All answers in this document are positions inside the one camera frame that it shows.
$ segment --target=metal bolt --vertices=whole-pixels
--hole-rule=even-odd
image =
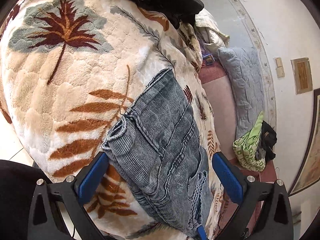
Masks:
[[[283,185],[283,181],[282,181],[281,179],[277,179],[277,184],[278,184],[279,186],[282,186],[282,185]]]
[[[37,180],[37,185],[38,186],[41,186],[41,185],[43,185],[44,184],[44,180],[43,179],[38,179]]]
[[[75,176],[70,175],[70,176],[66,177],[66,182],[73,182],[74,179],[75,179]]]
[[[254,176],[249,175],[247,177],[247,180],[250,181],[250,182],[254,182],[256,179],[254,178]]]

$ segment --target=green patterned cloth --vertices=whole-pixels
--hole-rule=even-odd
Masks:
[[[266,166],[264,158],[255,159],[255,153],[260,141],[263,121],[263,111],[260,112],[254,127],[233,143],[233,150],[242,167],[250,171],[263,171]]]

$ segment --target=person's leg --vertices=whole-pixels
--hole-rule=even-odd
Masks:
[[[50,180],[40,170],[0,160],[0,238],[27,240],[29,209],[38,179]]]

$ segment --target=folded gray jeans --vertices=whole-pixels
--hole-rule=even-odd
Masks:
[[[153,78],[102,148],[148,215],[190,237],[205,226],[212,202],[208,156],[172,69]]]

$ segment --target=floral fleece blanket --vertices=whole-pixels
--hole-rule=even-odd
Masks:
[[[191,25],[177,31],[164,15],[128,0],[22,0],[2,31],[1,110],[52,182],[90,163],[110,127],[166,67],[193,107],[209,159],[219,150]],[[205,230],[212,239],[223,187],[209,167],[214,197]],[[118,239],[188,238],[149,217],[112,165],[85,209]]]

